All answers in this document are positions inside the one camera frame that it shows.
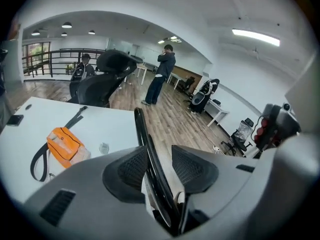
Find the white table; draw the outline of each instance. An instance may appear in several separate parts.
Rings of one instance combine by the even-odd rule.
[[[226,111],[226,110],[223,110],[220,106],[218,106],[216,103],[214,103],[211,99],[209,100],[209,104],[207,104],[205,106],[205,111],[207,111],[209,113],[209,115],[211,115],[211,111],[210,111],[210,108],[214,108],[214,109],[217,109],[218,110],[218,114],[216,114],[215,116],[213,116],[213,119],[211,120],[211,122],[207,125],[208,127],[210,127],[210,125],[213,124],[214,121],[216,121],[218,119],[218,117],[220,115],[224,115],[223,118],[221,118],[219,120],[219,122],[217,122],[217,126],[219,124],[221,124],[222,120],[226,118],[226,116],[230,113],[229,111]]]
[[[168,84],[170,83],[172,77],[174,77],[174,78],[177,79],[177,80],[176,80],[176,83],[175,83],[175,85],[174,85],[174,88],[173,88],[174,90],[177,88],[178,83],[179,83],[180,80],[183,81],[183,82],[186,81],[185,78],[183,78],[183,77],[181,77],[181,76],[179,76],[179,75],[177,75],[177,74],[171,73],[170,76],[169,76],[169,78],[168,78],[168,81],[167,81]]]
[[[20,125],[6,126],[0,135],[0,176],[11,198],[24,203],[45,184],[31,176],[31,160],[49,133],[56,127],[64,127],[81,107],[83,105],[31,97],[16,112],[24,115]],[[83,119],[70,131],[91,152],[91,158],[102,156],[99,151],[102,142],[109,144],[109,153],[139,145],[133,111],[88,106],[81,115]],[[64,170],[52,154],[48,170],[54,175]],[[38,179],[42,171],[40,158],[35,169]]]
[[[139,75],[140,75],[140,70],[144,70],[143,76],[142,76],[142,81],[141,81],[141,85],[143,85],[143,84],[144,84],[144,80],[145,80],[145,76],[146,76],[146,73],[147,73],[147,70],[148,70],[148,69],[147,69],[147,67],[144,66],[143,64],[137,64],[136,67],[139,69],[138,75],[136,76],[137,78],[138,78]]]

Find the ceiling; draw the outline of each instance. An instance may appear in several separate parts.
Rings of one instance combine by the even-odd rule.
[[[294,78],[304,70],[318,43],[303,14],[293,0],[177,0],[188,4],[204,18],[212,36],[218,36],[222,50],[236,50],[272,64]],[[61,25],[69,21],[71,29]],[[134,36],[157,45],[157,42],[172,35],[162,27],[128,15],[101,11],[73,12],[47,20],[26,29],[23,38],[33,38],[34,29],[47,28],[39,37],[85,35],[94,29],[96,35],[128,40]],[[280,39],[280,47],[259,40],[235,36],[233,28],[251,30]],[[177,49],[194,52],[195,49],[182,41],[174,44]]]
[[[62,28],[65,22],[71,22],[72,28]],[[32,36],[34,30],[39,30],[40,35]],[[170,43],[177,51],[197,51],[185,41],[158,44],[158,41],[174,34],[140,18],[106,11],[78,11],[59,15],[24,29],[23,39],[62,38],[63,32],[68,36],[82,36],[88,35],[90,30],[94,30],[96,36],[120,39],[137,45],[151,43],[162,48]]]

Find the bag strap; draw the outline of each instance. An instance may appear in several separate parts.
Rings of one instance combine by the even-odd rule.
[[[77,122],[79,122],[82,118],[84,118],[81,114],[82,111],[86,110],[88,107],[83,106],[79,109],[78,113],[75,114],[75,116],[67,122],[65,125],[66,128],[70,129],[72,126],[74,126]],[[38,151],[35,153],[34,157],[32,158],[31,164],[30,164],[30,172],[32,177],[39,182],[44,182],[47,178],[48,174],[48,159],[47,159],[47,150],[49,149],[48,143],[45,143]],[[38,159],[43,156],[43,173],[40,179],[37,179],[35,176],[35,167]]]

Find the table leg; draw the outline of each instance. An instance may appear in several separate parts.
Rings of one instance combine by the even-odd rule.
[[[143,84],[144,84],[144,80],[145,80],[146,73],[147,73],[147,70],[145,69],[145,70],[144,70],[144,73],[143,73],[143,77],[142,77],[141,85],[143,85]]]
[[[177,88],[177,85],[178,85],[178,83],[179,83],[179,80],[180,80],[180,79],[177,79],[177,80],[176,80],[176,84],[175,84],[175,86],[174,86],[174,88],[173,88],[174,90]]]
[[[213,122],[221,115],[221,111],[219,111],[218,114],[216,114],[216,116],[211,120],[211,122],[207,125],[208,127],[210,127],[210,125],[213,124]]]
[[[224,116],[219,120],[219,122],[216,124],[217,126],[221,124],[222,120],[225,119],[225,117],[227,116],[227,113],[224,113]]]

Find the office chair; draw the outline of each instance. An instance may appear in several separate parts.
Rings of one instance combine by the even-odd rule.
[[[194,82],[196,81],[196,79],[193,76],[190,76],[186,82],[182,82],[181,84],[179,84],[177,86],[177,88],[179,89],[180,92],[185,93],[186,91],[188,91],[190,89],[190,87],[194,84]]]
[[[68,101],[95,107],[110,107],[109,98],[122,81],[135,71],[143,60],[126,52],[107,50],[96,60],[99,71],[104,74],[88,76],[81,79],[74,96]]]
[[[248,145],[245,146],[245,142],[249,135],[253,132],[252,127],[254,126],[254,122],[251,121],[250,118],[247,118],[246,120],[242,120],[238,129],[235,130],[235,132],[230,137],[230,142],[224,142],[222,141],[221,144],[226,144],[228,146],[228,151],[232,151],[232,155],[234,156],[237,152],[237,149],[240,151],[247,151],[247,147],[252,146],[252,144],[249,142]]]

